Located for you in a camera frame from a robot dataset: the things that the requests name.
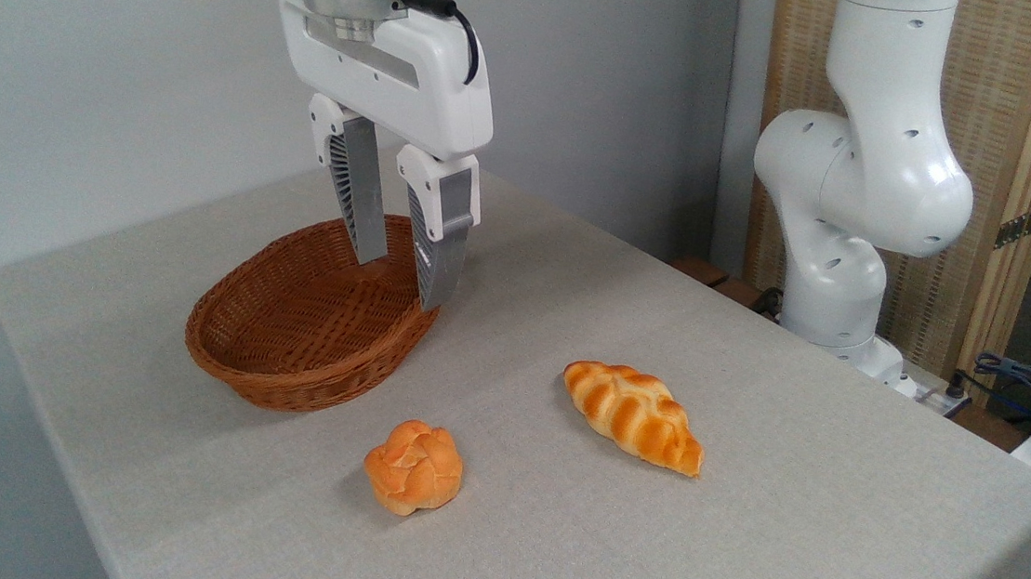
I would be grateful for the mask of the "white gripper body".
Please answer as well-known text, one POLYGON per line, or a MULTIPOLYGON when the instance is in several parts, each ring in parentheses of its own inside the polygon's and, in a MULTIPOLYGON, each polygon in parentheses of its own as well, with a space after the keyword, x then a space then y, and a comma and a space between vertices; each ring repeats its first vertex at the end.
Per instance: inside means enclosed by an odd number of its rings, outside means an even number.
POLYGON ((302 0, 278 1, 289 58, 315 92, 438 159, 475 154, 494 137, 488 71, 466 86, 457 22, 408 12, 378 23, 367 44, 339 39, 334 20, 302 0))

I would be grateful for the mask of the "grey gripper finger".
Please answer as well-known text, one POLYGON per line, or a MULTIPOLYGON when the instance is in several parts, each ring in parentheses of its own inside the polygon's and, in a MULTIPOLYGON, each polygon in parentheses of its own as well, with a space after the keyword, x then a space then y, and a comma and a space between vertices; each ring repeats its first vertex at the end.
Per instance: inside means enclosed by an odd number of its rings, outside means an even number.
POLYGON ((330 173, 360 264, 388 253, 375 125, 318 92, 309 104, 319 163, 330 173))
POLYGON ((440 307, 457 286, 466 238, 481 222, 478 158, 439 161, 405 145, 396 156, 408 186, 415 277, 422 309, 440 307))

